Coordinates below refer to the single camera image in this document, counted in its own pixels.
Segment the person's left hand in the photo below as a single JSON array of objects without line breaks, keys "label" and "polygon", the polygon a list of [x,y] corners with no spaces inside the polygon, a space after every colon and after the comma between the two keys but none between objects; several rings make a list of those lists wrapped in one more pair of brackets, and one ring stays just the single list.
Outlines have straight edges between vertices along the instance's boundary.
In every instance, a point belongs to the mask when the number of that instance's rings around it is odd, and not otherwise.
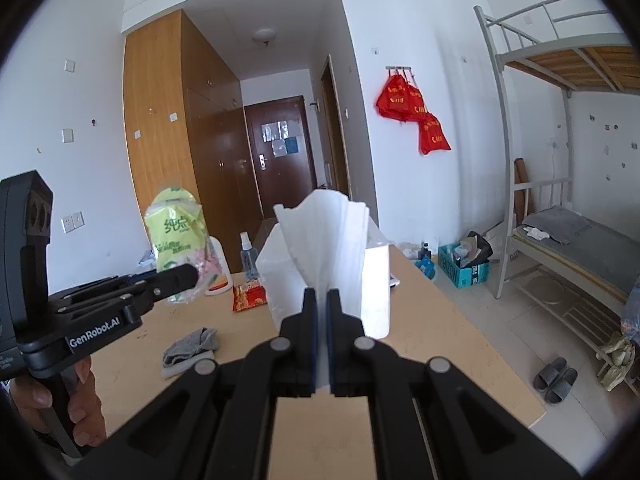
[{"label": "person's left hand", "polygon": [[[68,417],[74,423],[73,438],[77,445],[95,448],[106,439],[105,420],[101,400],[96,394],[96,376],[91,369],[91,358],[75,364],[78,383],[68,402]],[[40,382],[29,376],[10,381],[9,392],[13,404],[24,421],[42,434],[50,431],[41,412],[52,406],[52,394]]]}]

